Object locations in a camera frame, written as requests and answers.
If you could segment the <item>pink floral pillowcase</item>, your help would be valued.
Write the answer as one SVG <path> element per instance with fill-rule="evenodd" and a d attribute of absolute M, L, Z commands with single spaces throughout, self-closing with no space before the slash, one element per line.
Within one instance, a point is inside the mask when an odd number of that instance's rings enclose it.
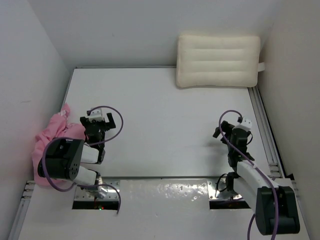
<path fill-rule="evenodd" d="M 60 112 L 55 113 L 49 120 L 47 127 L 35 136 L 34 150 L 31 154 L 33 164 L 34 181 L 41 187 L 49 186 L 48 181 L 38 174 L 38 165 L 43 156 L 46 145 L 54 138 L 68 137 L 73 139 L 85 139 L 85 128 L 79 123 L 68 122 L 71 109 L 67 103 L 62 106 Z"/>

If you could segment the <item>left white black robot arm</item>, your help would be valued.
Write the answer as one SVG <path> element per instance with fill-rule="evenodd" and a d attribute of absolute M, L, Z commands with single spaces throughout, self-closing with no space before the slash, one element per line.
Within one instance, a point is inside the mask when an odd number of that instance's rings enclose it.
<path fill-rule="evenodd" d="M 103 117 L 96 109 L 89 116 L 81 117 L 80 123 L 68 122 L 69 112 L 54 114 L 47 128 L 36 136 L 32 154 L 36 168 L 36 181 L 47 185 L 73 181 L 80 176 L 80 164 L 101 164 L 105 157 L 106 132 L 116 128 L 112 113 Z"/>

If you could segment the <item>cream quilted pillow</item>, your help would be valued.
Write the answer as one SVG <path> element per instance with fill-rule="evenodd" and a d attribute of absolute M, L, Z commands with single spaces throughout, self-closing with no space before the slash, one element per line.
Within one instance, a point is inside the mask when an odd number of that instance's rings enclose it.
<path fill-rule="evenodd" d="M 252 88 L 258 83 L 261 39 L 256 35 L 178 37 L 176 85 Z"/>

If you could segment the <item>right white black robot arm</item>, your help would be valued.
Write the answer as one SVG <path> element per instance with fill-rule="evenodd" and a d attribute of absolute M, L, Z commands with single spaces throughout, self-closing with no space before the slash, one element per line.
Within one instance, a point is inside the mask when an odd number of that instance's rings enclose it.
<path fill-rule="evenodd" d="M 238 122 L 234 126 L 224 120 L 213 134 L 214 138 L 222 135 L 221 142 L 228 149 L 228 164 L 233 169 L 226 175 L 226 190 L 242 196 L 254 212 L 254 221 L 262 235 L 274 239 L 276 235 L 299 233 L 294 190 L 279 185 L 254 164 L 254 158 L 247 151 L 252 122 L 241 117 Z"/>

